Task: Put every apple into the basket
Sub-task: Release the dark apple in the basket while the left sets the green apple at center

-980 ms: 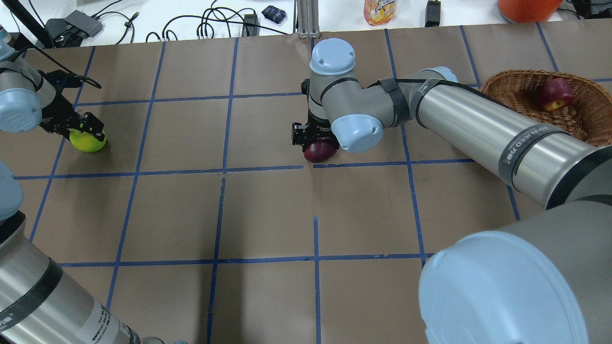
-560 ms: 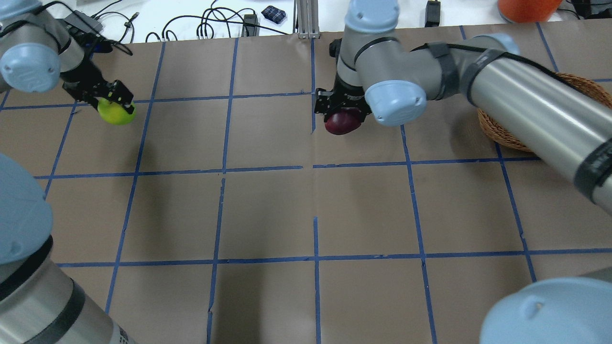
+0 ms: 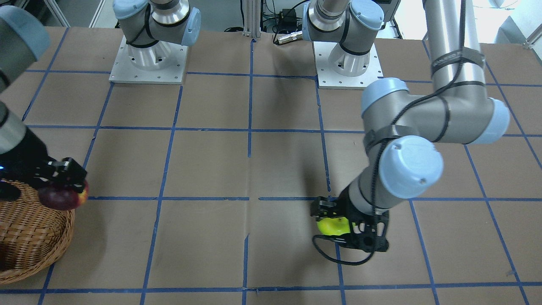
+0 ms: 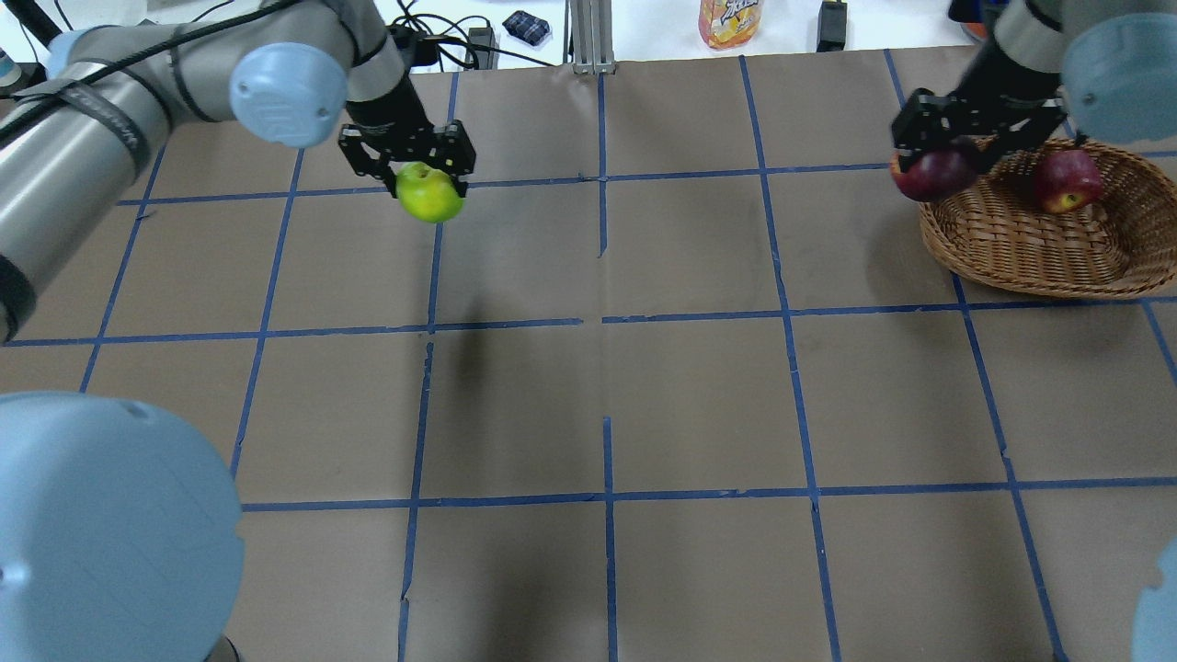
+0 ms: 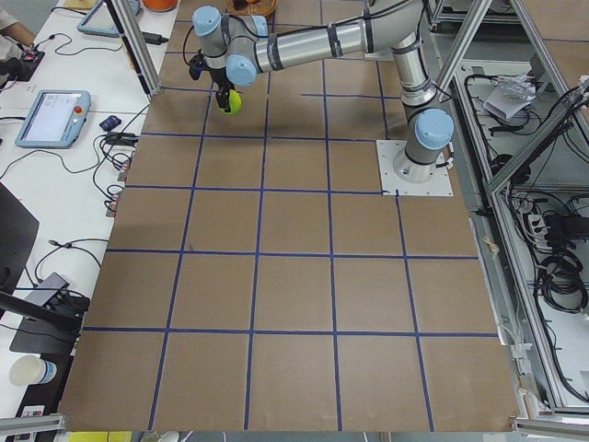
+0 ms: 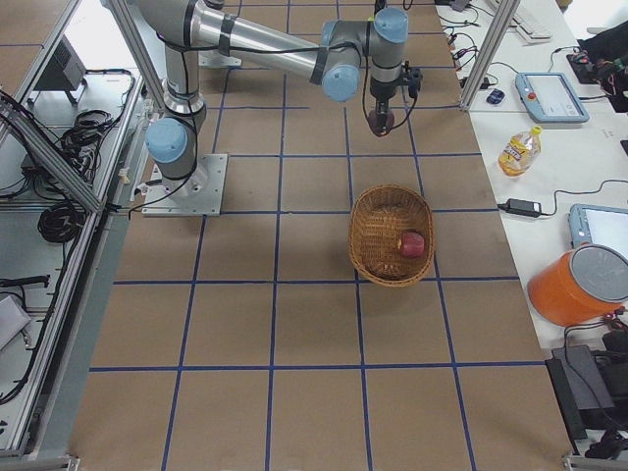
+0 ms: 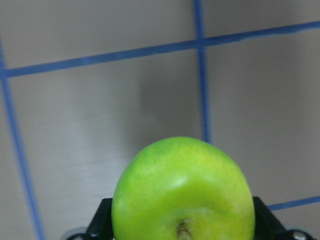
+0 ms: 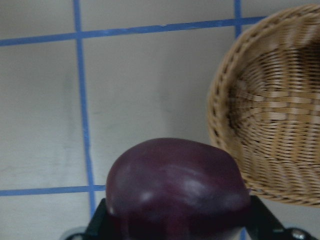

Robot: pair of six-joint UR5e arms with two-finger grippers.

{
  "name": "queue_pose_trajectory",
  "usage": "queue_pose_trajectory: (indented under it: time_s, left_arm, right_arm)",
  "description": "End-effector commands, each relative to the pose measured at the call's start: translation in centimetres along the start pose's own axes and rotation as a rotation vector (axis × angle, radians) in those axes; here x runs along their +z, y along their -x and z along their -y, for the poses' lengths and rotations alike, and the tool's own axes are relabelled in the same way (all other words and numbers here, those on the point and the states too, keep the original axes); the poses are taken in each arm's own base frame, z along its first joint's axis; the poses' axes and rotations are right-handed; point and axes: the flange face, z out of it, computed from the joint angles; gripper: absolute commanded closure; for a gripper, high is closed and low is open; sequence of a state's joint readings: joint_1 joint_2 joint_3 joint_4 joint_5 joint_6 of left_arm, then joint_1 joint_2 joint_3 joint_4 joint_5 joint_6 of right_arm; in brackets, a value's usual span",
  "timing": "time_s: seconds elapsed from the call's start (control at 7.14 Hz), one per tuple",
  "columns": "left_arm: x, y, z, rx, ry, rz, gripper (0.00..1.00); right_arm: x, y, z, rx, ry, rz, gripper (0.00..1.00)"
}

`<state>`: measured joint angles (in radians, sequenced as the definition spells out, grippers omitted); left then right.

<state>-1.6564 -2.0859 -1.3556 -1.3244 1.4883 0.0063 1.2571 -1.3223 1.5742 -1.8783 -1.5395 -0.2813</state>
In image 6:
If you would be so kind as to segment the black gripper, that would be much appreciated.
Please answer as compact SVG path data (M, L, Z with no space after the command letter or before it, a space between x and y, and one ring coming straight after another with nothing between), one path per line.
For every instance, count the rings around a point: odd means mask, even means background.
M375 133L377 136L384 136L390 132L389 101L396 95L398 85L399 77L387 80L369 77L369 91L376 104Z

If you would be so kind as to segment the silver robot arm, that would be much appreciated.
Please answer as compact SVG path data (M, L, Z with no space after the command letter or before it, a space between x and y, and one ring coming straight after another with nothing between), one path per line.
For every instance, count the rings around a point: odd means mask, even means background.
M204 51L308 79L336 102L355 95L361 65L368 62L375 105L366 120L376 136L395 128L390 101L409 84L403 63L409 20L398 8L384 7L367 21L329 21L318 44L224 12L209 1L140 1L137 8L165 46L166 116L149 129L146 145L171 194L195 195L208 179L197 157L206 104L196 62Z

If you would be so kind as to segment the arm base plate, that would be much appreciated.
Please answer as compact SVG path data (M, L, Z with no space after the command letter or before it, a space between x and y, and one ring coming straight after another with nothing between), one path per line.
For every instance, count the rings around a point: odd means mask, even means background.
M164 180L154 164L151 177L160 182L144 192L141 213L147 217L219 216L228 159L225 153L199 156L196 170L185 184Z
M200 51L198 64L200 68L205 69L240 68L241 60L236 57L222 55L217 50Z

